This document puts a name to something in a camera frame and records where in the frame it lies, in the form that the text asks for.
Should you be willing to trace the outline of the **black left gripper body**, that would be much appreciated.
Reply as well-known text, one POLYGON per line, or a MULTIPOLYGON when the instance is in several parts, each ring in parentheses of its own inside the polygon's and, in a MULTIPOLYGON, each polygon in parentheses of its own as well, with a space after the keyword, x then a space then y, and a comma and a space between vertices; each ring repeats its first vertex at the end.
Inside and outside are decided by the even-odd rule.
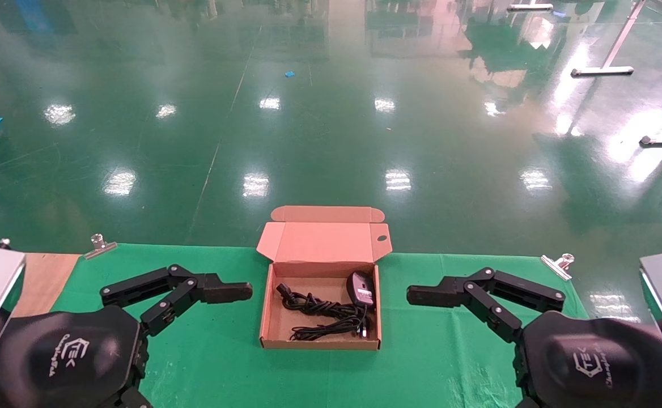
POLYGON ((15 318, 0 339, 0 407, 118 407, 147 359, 139 322, 115 305, 15 318))

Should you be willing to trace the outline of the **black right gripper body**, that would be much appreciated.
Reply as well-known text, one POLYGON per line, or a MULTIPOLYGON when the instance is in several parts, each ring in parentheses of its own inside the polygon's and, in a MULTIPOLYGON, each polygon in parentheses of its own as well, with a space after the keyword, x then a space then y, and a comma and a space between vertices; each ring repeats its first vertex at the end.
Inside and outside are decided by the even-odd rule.
POLYGON ((662 333, 546 312, 523 329, 515 374, 538 407, 662 407, 662 333))

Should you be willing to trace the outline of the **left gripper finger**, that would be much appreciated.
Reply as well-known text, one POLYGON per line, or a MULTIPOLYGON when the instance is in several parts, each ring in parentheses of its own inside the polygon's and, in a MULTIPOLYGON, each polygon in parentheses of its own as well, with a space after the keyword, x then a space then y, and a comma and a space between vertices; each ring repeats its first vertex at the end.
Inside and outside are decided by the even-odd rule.
POLYGON ((253 287, 249 282, 225 283, 217 274, 196 274, 173 264, 100 290, 105 307, 116 305, 124 308, 158 295, 161 299, 140 316, 141 331, 146 336, 157 336, 197 302, 229 304, 251 299, 253 287))
POLYGON ((152 408, 153 405, 137 388, 125 388, 118 394, 118 407, 152 408))

